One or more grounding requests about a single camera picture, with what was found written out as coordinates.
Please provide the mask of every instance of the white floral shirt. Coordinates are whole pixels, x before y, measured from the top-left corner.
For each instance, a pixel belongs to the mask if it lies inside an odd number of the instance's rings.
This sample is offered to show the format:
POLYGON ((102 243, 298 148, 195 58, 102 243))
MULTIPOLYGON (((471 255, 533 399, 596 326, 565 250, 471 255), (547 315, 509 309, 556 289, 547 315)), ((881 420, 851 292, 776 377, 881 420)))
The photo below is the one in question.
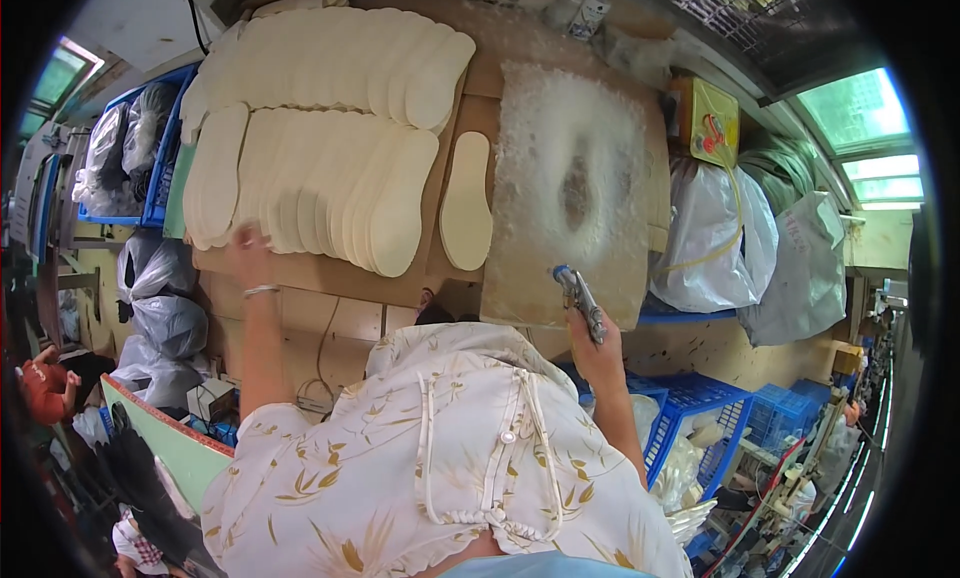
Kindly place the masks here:
POLYGON ((206 547, 232 578, 409 576, 487 529, 508 554, 691 575, 637 470, 510 326, 397 330, 329 421, 271 404, 238 436, 201 510, 206 547))

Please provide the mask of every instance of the silver bracelet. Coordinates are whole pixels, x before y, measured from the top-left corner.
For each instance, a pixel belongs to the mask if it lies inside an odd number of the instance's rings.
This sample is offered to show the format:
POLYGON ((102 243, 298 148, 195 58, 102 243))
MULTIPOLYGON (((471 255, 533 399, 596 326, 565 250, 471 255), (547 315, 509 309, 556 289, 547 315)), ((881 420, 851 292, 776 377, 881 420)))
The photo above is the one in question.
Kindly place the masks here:
POLYGON ((258 293, 263 293, 263 292, 266 292, 266 291, 274 291, 274 292, 279 293, 279 292, 281 292, 281 287, 278 286, 277 284, 260 284, 259 286, 254 286, 253 288, 247 288, 247 289, 243 292, 243 298, 244 298, 244 299, 249 299, 250 297, 252 297, 252 296, 254 296, 254 295, 258 294, 258 293))

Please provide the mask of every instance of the worker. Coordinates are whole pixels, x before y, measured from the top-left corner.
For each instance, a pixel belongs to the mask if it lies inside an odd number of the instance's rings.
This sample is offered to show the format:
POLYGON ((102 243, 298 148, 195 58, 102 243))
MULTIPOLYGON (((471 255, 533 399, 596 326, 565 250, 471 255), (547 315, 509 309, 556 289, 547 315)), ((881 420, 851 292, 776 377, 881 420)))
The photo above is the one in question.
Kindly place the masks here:
POLYGON ((83 412, 100 377, 116 369, 114 359, 92 351, 59 361, 58 356, 51 344, 16 372, 30 416, 44 426, 83 412))
POLYGON ((599 345, 578 311, 566 315, 593 419, 520 332, 466 321, 387 335, 366 379, 314 425, 282 370, 267 239, 242 226, 226 254, 245 297, 242 422, 200 522, 231 578, 692 575, 647 492, 620 334, 606 314, 599 345), (472 560, 496 556, 506 557, 472 560))
POLYGON ((140 534, 140 526, 126 505, 120 521, 113 524, 113 548, 117 552, 114 567, 123 578, 136 578, 138 572, 148 576, 175 576, 190 578, 185 571, 163 560, 163 553, 150 540, 140 534))

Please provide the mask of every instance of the green board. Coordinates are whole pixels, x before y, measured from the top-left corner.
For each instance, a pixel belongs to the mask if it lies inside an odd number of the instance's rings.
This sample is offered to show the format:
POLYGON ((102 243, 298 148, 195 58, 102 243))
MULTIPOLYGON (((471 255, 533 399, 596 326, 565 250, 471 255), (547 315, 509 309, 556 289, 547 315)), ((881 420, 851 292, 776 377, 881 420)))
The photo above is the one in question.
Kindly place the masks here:
POLYGON ((118 402, 124 406, 130 426, 146 441, 153 455, 160 458, 170 472, 170 476, 173 476, 176 487, 183 493, 187 503, 199 514, 204 500, 204 491, 210 486, 213 478, 234 461, 233 458, 187 436, 184 431, 196 434, 197 437, 200 437, 200 434, 139 401, 143 405, 141 406, 115 389, 107 380, 101 380, 101 384, 107 408, 113 408, 118 402))
POLYGON ((170 178, 170 194, 167 196, 166 216, 163 219, 163 236, 167 238, 184 238, 184 186, 196 153, 197 145, 180 145, 176 154, 174 176, 170 178))

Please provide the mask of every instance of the window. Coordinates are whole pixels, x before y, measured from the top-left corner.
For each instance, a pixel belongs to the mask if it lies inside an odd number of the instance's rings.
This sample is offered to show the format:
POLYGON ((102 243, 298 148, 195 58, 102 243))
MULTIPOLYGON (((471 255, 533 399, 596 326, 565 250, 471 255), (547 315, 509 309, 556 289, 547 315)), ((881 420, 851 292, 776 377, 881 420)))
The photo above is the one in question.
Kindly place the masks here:
POLYGON ((100 57, 62 36, 33 89, 27 113, 20 123, 20 139, 30 140, 103 64, 100 57))
POLYGON ((920 164, 885 68, 799 93, 801 115, 864 210, 918 208, 920 164))

